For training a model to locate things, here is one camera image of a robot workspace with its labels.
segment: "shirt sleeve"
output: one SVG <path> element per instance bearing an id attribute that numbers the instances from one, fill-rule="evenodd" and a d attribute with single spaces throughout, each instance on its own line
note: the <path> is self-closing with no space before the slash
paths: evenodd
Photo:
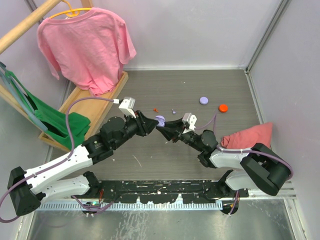
<path id="1" fill-rule="evenodd" d="M 122 64 L 128 64 L 129 60 L 133 59 L 137 54 L 134 44 L 131 41 L 130 35 L 128 33 L 126 24 L 123 22 L 118 22 L 118 54 L 119 61 Z"/>
<path id="2" fill-rule="evenodd" d="M 46 38 L 44 36 L 45 24 L 46 24 L 45 21 L 43 21 L 37 29 L 38 47 L 47 60 L 51 74 L 56 79 L 59 79 L 60 77 L 59 77 L 58 72 L 61 71 L 61 68 L 60 68 L 59 63 L 57 62 L 54 54 L 52 53 L 52 51 L 50 49 L 49 43 L 46 41 Z"/>

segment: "wooden rod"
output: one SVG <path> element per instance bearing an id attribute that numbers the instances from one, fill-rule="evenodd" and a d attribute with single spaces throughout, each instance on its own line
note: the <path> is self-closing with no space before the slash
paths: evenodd
<path id="1" fill-rule="evenodd" d="M 42 19 L 51 9 L 53 9 L 61 0 L 47 0 L 22 22 L 15 26 L 11 31 L 0 39 L 0 54 L 17 41 L 26 31 Z"/>
<path id="2" fill-rule="evenodd" d="M 93 8 L 94 7 L 92 0 L 81 0 L 81 3 L 82 3 L 83 8 Z"/>

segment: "pink shirt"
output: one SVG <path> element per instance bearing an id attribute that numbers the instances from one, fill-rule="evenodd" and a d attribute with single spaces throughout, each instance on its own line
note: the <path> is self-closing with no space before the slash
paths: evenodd
<path id="1" fill-rule="evenodd" d="M 96 7 L 70 19 L 45 19 L 37 38 L 52 75 L 59 79 L 61 71 L 95 96 L 112 91 L 124 64 L 137 54 L 125 21 Z"/>

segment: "green fabric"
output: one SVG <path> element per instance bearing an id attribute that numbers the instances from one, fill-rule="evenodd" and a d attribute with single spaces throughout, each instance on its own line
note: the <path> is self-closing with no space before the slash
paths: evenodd
<path id="1" fill-rule="evenodd" d="M 7 71 L 5 75 L 12 76 L 17 83 L 23 88 L 26 93 L 26 97 L 31 103 L 32 107 L 35 109 L 35 116 L 43 122 L 48 128 L 45 133 L 51 136 L 61 145 L 71 149 L 71 140 L 68 134 L 67 125 L 66 125 L 66 115 L 62 112 L 55 110 L 49 105 L 45 104 L 43 101 L 32 95 L 18 80 L 15 74 L 11 71 Z M 23 97 L 21 100 L 24 102 L 27 108 L 30 108 Z M 85 140 L 85 134 L 89 130 L 90 120 L 80 115 L 76 112 L 69 114 L 69 125 L 74 138 L 75 146 L 82 144 Z"/>

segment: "wooden shelf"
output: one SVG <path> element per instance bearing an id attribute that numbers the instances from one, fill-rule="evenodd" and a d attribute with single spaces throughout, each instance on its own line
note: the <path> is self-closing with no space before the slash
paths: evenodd
<path id="1" fill-rule="evenodd" d="M 117 98 L 122 88 L 125 86 L 128 78 L 129 78 L 128 73 L 124 71 L 115 89 L 112 92 L 107 92 L 101 95 L 100 97 L 108 98 L 108 99 Z M 76 87 L 72 91 L 70 96 L 67 98 L 67 100 L 63 103 L 59 111 L 65 114 L 71 103 L 73 103 L 78 99 L 86 98 L 86 97 L 91 97 L 89 91 L 81 90 L 80 88 Z M 113 103 L 109 101 L 89 99 L 89 100 L 80 101 L 71 108 L 70 113 L 75 112 L 90 119 L 90 122 L 91 122 L 90 128 L 85 135 L 85 140 L 97 132 L 101 123 L 103 122 L 104 118 L 109 112 L 112 104 Z M 40 134 L 39 139 L 49 144 L 50 146 L 69 152 L 69 149 L 67 149 L 65 146 L 53 140 L 50 136 L 48 136 L 44 132 Z"/>

